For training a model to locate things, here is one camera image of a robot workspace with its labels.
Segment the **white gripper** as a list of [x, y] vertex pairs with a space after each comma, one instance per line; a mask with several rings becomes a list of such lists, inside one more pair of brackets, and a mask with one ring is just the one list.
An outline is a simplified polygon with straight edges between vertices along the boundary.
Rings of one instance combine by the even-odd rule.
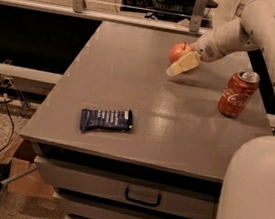
[[192, 52], [185, 53], [166, 69], [168, 76], [174, 77], [196, 68], [200, 65], [200, 60], [211, 63], [225, 56], [215, 41], [214, 31], [203, 34], [190, 46], [193, 49]]

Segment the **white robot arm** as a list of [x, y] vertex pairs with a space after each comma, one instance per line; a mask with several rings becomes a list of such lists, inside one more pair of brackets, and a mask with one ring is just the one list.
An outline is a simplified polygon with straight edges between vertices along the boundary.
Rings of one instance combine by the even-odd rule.
[[[234, 18], [191, 44], [203, 62], [259, 50], [268, 77], [261, 87], [275, 113], [275, 0], [242, 0]], [[275, 219], [275, 136], [252, 139], [232, 156], [223, 178], [216, 219]]]

